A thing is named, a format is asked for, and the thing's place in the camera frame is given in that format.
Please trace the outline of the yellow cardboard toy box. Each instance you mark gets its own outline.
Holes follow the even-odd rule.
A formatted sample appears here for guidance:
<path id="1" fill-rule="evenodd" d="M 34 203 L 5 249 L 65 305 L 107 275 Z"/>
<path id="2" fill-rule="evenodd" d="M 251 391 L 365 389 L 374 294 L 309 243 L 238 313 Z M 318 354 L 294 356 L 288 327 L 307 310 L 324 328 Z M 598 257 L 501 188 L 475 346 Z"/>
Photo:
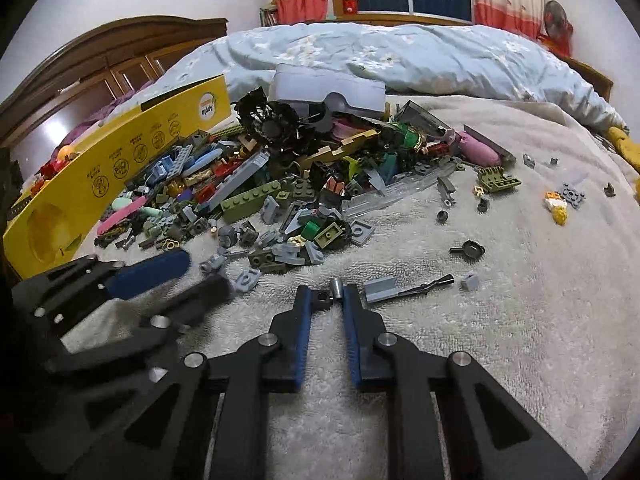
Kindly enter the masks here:
<path id="1" fill-rule="evenodd" d="M 72 260 L 106 207 L 175 140 L 230 115 L 224 76 L 204 79 L 141 103 L 78 140 L 77 156 L 9 222 L 6 260 L 20 278 Z"/>

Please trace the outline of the small red box on sill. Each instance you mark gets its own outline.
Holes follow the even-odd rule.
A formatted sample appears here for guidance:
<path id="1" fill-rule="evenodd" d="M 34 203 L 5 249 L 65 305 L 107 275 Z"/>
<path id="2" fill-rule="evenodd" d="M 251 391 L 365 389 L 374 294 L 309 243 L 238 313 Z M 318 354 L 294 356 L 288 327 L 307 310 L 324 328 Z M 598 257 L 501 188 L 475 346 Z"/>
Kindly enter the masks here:
<path id="1" fill-rule="evenodd" d="M 345 15 L 355 15 L 359 12 L 359 0 L 343 0 L 343 12 Z"/>

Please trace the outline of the olive green long brick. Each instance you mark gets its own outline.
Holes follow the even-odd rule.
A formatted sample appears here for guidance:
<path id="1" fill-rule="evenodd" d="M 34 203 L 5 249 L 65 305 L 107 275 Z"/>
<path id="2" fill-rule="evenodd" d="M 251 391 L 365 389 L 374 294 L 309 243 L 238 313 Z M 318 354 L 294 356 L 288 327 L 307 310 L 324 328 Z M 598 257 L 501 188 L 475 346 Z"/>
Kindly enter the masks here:
<path id="1" fill-rule="evenodd" d="M 230 224 L 249 217 L 260 208 L 267 196 L 275 196 L 282 191 L 278 180 L 265 183 L 224 200 L 220 206 L 224 222 Z"/>

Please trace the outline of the brown wooden headboard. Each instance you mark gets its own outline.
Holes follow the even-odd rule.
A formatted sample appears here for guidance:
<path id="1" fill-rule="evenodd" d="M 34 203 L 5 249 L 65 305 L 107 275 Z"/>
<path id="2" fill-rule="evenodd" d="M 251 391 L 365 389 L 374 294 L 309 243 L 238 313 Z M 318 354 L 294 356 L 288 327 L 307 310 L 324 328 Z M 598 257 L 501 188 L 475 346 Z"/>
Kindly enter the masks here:
<path id="1" fill-rule="evenodd" d="M 111 99 L 156 81 L 202 44 L 224 37 L 226 18 L 149 15 L 101 25 L 49 55 L 1 103 L 1 145 L 13 148 L 51 116 L 101 92 Z"/>

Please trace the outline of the pink oval toy piece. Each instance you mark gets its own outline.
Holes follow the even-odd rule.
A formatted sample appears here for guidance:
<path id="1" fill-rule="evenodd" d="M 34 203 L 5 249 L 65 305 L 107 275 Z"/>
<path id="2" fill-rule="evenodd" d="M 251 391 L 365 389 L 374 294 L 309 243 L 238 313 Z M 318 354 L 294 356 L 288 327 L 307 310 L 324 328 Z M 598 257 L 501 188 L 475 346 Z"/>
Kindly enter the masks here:
<path id="1" fill-rule="evenodd" d="M 501 164 L 500 155 L 493 148 L 464 131 L 459 132 L 459 148 L 462 155 L 474 165 L 495 167 Z"/>

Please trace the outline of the white plastic bag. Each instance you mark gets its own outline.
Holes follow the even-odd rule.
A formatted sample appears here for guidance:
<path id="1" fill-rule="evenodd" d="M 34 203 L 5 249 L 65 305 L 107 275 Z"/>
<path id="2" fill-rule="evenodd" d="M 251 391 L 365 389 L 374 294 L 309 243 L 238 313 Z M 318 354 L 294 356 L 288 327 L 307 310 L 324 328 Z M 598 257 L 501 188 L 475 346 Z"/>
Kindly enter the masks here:
<path id="1" fill-rule="evenodd" d="M 331 112 L 381 117 L 385 84 L 325 68 L 280 64 L 269 86 L 270 101 L 324 104 Z"/>

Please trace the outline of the red standing fan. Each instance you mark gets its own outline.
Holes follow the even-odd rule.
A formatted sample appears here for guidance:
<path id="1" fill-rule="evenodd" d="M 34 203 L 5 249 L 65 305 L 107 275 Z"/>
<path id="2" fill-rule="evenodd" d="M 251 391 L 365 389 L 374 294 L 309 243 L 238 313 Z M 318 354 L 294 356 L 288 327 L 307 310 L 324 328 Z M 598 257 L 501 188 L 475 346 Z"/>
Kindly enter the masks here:
<path id="1" fill-rule="evenodd" d="M 538 40 L 551 52 L 570 58 L 574 28 L 566 16 L 564 8 L 555 0 L 544 5 L 544 31 Z"/>

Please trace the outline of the large orange ball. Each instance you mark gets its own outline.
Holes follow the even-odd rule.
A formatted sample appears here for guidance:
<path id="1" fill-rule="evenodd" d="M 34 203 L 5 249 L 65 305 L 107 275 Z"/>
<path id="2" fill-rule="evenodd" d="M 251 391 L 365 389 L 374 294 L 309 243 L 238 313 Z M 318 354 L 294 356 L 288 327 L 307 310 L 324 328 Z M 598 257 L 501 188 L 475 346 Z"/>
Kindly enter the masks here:
<path id="1" fill-rule="evenodd" d="M 56 155 L 56 158 L 58 160 L 62 160 L 62 162 L 70 162 L 77 155 L 78 155 L 78 153 L 76 152 L 76 150 L 75 150 L 75 148 L 73 146 L 64 145 L 64 146 L 62 146 L 62 148 L 60 148 L 58 150 L 58 154 Z"/>

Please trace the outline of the black toy frying pan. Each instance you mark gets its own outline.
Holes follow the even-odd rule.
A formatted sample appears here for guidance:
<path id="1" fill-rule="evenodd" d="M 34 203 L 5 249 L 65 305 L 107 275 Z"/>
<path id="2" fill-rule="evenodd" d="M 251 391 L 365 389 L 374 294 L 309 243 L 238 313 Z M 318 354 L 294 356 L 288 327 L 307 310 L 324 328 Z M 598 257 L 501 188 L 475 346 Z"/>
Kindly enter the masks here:
<path id="1" fill-rule="evenodd" d="M 451 247 L 449 252 L 451 255 L 463 257 L 469 261 L 477 261 L 484 256 L 486 249 L 474 240 L 467 240 L 460 247 Z"/>

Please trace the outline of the black spiky toy piece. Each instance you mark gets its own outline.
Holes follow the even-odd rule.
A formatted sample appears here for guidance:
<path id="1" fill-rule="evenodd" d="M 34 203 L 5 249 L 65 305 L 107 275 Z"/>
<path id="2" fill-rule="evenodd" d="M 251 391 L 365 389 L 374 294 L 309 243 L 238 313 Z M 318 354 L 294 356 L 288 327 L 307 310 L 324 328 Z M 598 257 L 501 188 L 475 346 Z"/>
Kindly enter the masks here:
<path id="1" fill-rule="evenodd" d="M 240 125 L 252 138 L 270 148 L 292 148 L 299 117 L 292 106 L 269 101 L 262 88 L 248 92 L 235 105 Z"/>

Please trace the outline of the white fluffy blanket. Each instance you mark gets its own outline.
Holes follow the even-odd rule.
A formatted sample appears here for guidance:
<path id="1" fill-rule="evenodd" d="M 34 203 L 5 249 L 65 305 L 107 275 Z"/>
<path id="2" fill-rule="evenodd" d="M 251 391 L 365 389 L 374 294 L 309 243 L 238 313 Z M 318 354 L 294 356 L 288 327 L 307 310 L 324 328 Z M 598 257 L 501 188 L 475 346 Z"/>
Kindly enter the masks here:
<path id="1" fill-rule="evenodd" d="M 451 178 L 456 202 L 436 219 L 434 188 L 370 212 L 373 235 L 320 266 L 266 275 L 213 310 L 180 341 L 182 352 L 221 356 L 263 333 L 298 286 L 331 278 L 362 284 L 393 276 L 402 288 L 452 274 L 460 285 L 383 304 L 386 326 L 420 349 L 469 352 L 561 443 L 590 478 L 602 478 L 639 427 L 639 175 L 551 104 L 424 96 L 454 128 L 470 126 L 532 163 L 520 185 L 476 206 L 472 169 Z M 451 255 L 474 240 L 477 261 Z"/>

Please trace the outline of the small silver black brick piece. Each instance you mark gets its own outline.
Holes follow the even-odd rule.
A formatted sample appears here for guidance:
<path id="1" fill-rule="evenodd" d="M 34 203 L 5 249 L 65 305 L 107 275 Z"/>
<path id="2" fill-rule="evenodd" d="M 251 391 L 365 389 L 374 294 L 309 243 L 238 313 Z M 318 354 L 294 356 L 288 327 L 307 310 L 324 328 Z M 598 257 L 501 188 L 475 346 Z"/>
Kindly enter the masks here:
<path id="1" fill-rule="evenodd" d="M 340 278 L 331 278 L 326 289 L 313 289 L 311 291 L 311 311 L 321 312 L 330 310 L 344 301 L 344 286 Z"/>

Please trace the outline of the long pink plastic piece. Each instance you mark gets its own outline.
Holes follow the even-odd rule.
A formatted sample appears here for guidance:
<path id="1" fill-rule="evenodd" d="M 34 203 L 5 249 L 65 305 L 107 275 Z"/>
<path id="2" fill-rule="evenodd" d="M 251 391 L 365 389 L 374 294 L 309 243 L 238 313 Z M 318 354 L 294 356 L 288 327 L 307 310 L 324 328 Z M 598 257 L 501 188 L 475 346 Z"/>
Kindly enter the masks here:
<path id="1" fill-rule="evenodd" d="M 124 208 L 115 211 L 114 214 L 111 214 L 104 222 L 102 222 L 98 226 L 98 228 L 96 229 L 96 235 L 103 235 L 113 226 L 116 226 L 116 224 L 119 224 L 119 222 L 122 222 L 122 220 L 129 217 L 130 214 L 133 214 L 134 212 L 140 210 L 147 201 L 148 199 L 145 196 L 140 196 Z"/>

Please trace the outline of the mint green plastic piece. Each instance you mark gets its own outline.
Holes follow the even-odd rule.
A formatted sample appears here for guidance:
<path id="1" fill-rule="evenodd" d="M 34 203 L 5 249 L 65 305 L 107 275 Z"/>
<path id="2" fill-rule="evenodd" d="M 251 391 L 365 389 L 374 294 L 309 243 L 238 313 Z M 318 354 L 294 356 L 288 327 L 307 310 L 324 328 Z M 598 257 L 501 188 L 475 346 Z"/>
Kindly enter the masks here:
<path id="1" fill-rule="evenodd" d="M 131 204 L 132 204 L 131 198 L 126 196 L 118 196 L 112 201 L 111 207 L 114 211 L 119 211 L 128 207 Z"/>

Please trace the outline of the light blue floral duvet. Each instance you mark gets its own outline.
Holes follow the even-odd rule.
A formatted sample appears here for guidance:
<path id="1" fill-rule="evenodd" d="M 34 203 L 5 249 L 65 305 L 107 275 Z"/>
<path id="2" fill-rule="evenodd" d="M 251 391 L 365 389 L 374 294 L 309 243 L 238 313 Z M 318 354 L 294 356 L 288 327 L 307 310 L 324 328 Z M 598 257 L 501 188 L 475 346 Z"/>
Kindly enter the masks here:
<path id="1" fill-rule="evenodd" d="M 618 111 L 567 63 L 532 40 L 483 25 L 331 22 L 234 32 L 180 58 L 111 115 L 218 75 L 236 101 L 257 87 L 268 87 L 280 64 L 378 80 L 393 94 L 551 103 L 593 130 L 627 127 Z"/>

